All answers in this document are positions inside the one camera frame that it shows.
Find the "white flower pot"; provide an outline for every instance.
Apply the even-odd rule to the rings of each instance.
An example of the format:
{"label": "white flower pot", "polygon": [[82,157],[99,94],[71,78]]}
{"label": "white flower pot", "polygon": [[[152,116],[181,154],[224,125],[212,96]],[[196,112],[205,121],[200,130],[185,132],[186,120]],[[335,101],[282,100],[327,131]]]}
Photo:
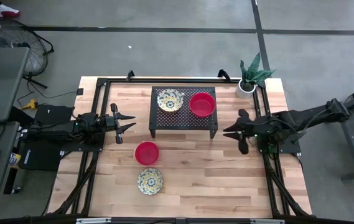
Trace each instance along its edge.
{"label": "white flower pot", "polygon": [[241,99],[248,99],[248,98],[250,98],[253,95],[254,91],[257,88],[257,85],[254,85],[254,88],[251,91],[244,91],[240,87],[241,82],[243,82],[243,80],[239,81],[238,86],[236,87],[236,90],[235,90],[235,94]]}

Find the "wooden table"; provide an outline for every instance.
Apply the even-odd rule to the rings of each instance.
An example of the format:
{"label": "wooden table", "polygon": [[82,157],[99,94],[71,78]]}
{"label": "wooden table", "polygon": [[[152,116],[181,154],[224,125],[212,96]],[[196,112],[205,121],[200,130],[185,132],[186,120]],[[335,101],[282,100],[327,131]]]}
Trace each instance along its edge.
{"label": "wooden table", "polygon": [[[84,94],[76,98],[75,114],[90,112],[97,78],[82,77],[79,88],[84,88]],[[156,138],[152,139],[148,127],[153,85],[215,86],[219,131],[214,139],[210,140],[208,131],[172,130],[158,130]],[[106,134],[96,169],[90,216],[271,217],[261,154],[255,145],[249,144],[249,154],[241,155],[238,142],[222,136],[222,130],[236,121],[238,109],[246,109],[250,118],[255,119],[253,99],[237,98],[235,88],[234,84],[112,84],[108,103],[116,103],[122,114],[136,117],[122,124],[137,124],[123,135],[123,144],[115,143],[114,133]],[[268,78],[266,88],[271,112],[287,110],[281,79]],[[261,92],[258,93],[262,105]],[[157,164],[152,167],[162,172],[164,186],[152,196],[142,194],[137,188],[138,174],[145,167],[135,160],[134,149],[143,141],[153,141],[161,150]],[[72,152],[62,159],[49,212],[56,210],[75,187],[81,156],[79,152]],[[280,158],[287,189],[300,206],[311,213],[299,162],[287,154]],[[278,190],[275,193],[282,211],[280,193]],[[85,190],[80,199],[81,207],[84,195]]]}

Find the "patterned plate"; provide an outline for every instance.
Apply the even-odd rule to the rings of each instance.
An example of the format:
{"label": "patterned plate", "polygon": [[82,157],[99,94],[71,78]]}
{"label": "patterned plate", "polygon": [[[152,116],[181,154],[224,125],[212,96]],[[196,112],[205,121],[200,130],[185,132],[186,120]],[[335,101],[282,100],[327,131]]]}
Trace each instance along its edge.
{"label": "patterned plate", "polygon": [[154,195],[163,187],[163,175],[154,168],[144,169],[138,176],[138,189],[146,195]]}
{"label": "patterned plate", "polygon": [[179,110],[184,103],[184,94],[178,90],[165,89],[157,96],[157,104],[166,112]]}

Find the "red bowl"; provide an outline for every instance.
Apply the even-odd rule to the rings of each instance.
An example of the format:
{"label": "red bowl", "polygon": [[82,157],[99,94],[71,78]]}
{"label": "red bowl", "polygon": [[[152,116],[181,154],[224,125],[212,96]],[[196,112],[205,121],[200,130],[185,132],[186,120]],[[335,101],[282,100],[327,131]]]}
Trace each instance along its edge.
{"label": "red bowl", "polygon": [[198,117],[210,116],[215,110],[215,100],[208,93],[196,93],[189,101],[190,110]]}
{"label": "red bowl", "polygon": [[158,158],[159,148],[153,142],[142,142],[135,150],[135,159],[142,165],[151,165]]}

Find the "potted plant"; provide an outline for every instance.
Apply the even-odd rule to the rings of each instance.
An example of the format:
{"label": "potted plant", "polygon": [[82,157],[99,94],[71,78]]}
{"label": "potted plant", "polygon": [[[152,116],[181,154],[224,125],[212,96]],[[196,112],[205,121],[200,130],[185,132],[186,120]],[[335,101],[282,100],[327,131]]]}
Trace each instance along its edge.
{"label": "potted plant", "polygon": [[258,53],[251,62],[248,70],[245,69],[245,63],[240,60],[241,69],[241,80],[239,81],[238,87],[236,87],[236,95],[239,98],[246,99],[251,97],[253,92],[256,90],[257,85],[265,88],[265,79],[272,75],[273,71],[269,70],[258,70],[259,63],[261,61],[261,56]]}

